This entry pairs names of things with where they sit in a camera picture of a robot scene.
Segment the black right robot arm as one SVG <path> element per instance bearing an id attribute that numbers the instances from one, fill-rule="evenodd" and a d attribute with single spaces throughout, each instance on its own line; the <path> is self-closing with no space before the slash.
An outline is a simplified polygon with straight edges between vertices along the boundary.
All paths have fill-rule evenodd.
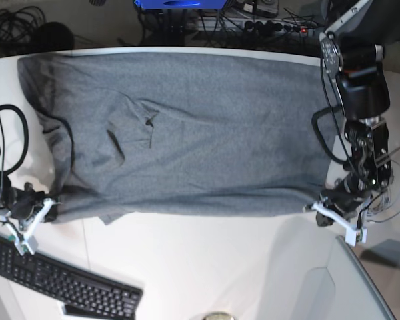
<path id="1" fill-rule="evenodd" d="M 23 150 L 20 158 L 11 168 L 4 168 L 5 160 L 5 135 L 4 126 L 1 120 L 2 111 L 14 112 L 22 125 L 23 129 Z M 11 105 L 0 105 L 0 212 L 4 213 L 4 224 L 10 224 L 9 219 L 16 219 L 19 222 L 18 229 L 26 229 L 28 225 L 34 223 L 34 219 L 40 211 L 46 208 L 46 201 L 51 200 L 51 208 L 46 210 L 44 217 L 40 218 L 42 223 L 50 223 L 57 217 L 57 197 L 50 196 L 44 191 L 35 191 L 32 184 L 26 182 L 22 189 L 12 186 L 9 178 L 22 166 L 29 146 L 29 126 L 27 119 L 20 108 Z"/>

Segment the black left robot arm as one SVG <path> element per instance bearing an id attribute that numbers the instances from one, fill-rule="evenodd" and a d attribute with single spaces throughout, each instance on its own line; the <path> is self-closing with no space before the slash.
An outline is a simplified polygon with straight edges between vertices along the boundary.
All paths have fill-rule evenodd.
<path id="1" fill-rule="evenodd" d="M 351 152 L 339 159 L 324 147 L 347 175 L 334 188 L 322 190 L 319 204 L 330 213 L 318 212 L 316 222 L 328 227 L 334 217 L 350 220 L 357 213 L 361 228 L 365 210 L 360 206 L 371 196 L 382 195 L 392 179 L 389 131 L 383 118 L 390 107 L 383 60 L 386 46 L 400 41 L 400 1 L 323 1 L 321 10 L 321 78 L 329 80 L 337 104 L 314 113 L 311 124 L 322 143 L 319 118 L 342 112 L 345 124 L 337 133 Z"/>

